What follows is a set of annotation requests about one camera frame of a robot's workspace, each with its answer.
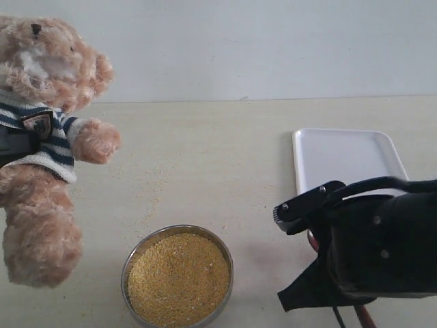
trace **teddy bear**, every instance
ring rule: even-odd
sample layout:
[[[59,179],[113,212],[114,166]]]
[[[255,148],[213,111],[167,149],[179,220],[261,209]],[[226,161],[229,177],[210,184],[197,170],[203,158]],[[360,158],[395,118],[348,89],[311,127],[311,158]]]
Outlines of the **teddy bear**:
[[[74,162],[108,163],[121,137],[108,122],[71,113],[104,93],[113,78],[106,55],[67,22],[0,16],[2,140],[25,131],[37,145],[0,168],[3,259],[13,284],[55,288],[83,254],[68,194]],[[0,158],[7,148],[0,147]]]

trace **red cable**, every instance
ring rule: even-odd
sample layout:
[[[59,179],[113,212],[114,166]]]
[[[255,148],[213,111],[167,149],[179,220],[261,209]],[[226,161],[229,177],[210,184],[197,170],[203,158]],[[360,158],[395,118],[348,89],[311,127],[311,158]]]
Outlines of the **red cable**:
[[[308,241],[315,251],[319,251],[319,243],[312,234],[308,235]],[[355,305],[354,309],[362,328],[376,328],[373,319],[364,305]]]

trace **beige table surface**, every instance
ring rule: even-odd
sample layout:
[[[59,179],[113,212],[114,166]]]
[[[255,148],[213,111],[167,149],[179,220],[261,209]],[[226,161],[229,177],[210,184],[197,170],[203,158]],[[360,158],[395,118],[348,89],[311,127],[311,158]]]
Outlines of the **beige table surface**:
[[[115,123],[124,139],[111,164],[76,167],[85,254],[55,290],[9,284],[0,262],[2,328],[137,327],[120,293],[124,261],[141,238],[177,223],[211,229],[234,257],[234,293],[211,328],[338,327],[330,309],[285,313],[277,299],[315,258],[305,234],[288,237],[272,220],[273,206],[295,196],[292,131],[383,131],[411,179],[437,176],[435,96],[98,104],[80,116]],[[378,300],[369,310],[378,327],[434,328],[437,298]],[[341,313],[358,327],[352,310]]]

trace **teddy bear head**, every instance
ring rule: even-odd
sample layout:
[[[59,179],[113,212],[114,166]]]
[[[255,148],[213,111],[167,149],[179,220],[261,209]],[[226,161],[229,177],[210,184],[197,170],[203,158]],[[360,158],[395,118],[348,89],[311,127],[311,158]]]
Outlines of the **teddy bear head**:
[[[0,89],[71,113],[105,92],[113,77],[108,58],[66,22],[0,16]]]

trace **white tray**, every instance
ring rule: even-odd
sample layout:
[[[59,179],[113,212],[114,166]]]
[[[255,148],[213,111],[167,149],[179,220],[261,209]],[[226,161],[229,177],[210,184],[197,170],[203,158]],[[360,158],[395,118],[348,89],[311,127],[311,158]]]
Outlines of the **white tray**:
[[[391,138],[378,131],[303,128],[293,134],[293,150],[298,194],[331,180],[348,185],[379,176],[408,179]]]

